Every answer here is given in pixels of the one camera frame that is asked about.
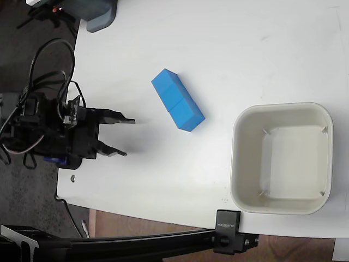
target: white bowl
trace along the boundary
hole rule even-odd
[[[232,199],[246,212],[316,212],[331,189],[332,147],[332,119],[319,104],[246,109],[234,126]]]

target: blue block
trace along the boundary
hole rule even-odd
[[[192,99],[182,99],[170,111],[170,114],[179,129],[189,132],[197,127],[205,119]]]
[[[190,132],[205,119],[177,74],[164,69],[152,84],[179,129]]]
[[[155,90],[161,95],[173,84],[183,85],[177,74],[164,69],[152,81]]]
[[[182,99],[191,99],[190,94],[183,84],[172,84],[161,96],[168,112],[171,111]]]

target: white table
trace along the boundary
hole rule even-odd
[[[91,34],[81,22],[73,79],[88,107],[136,119],[100,128],[101,141],[129,155],[60,169],[58,195],[215,228],[217,209],[238,210],[230,197],[237,116],[256,104],[317,102],[334,122],[329,200],[308,216],[243,213],[240,231],[349,237],[348,33],[348,1],[119,0],[107,29]],[[164,68],[179,74],[206,117],[191,133],[177,129],[151,84]]]

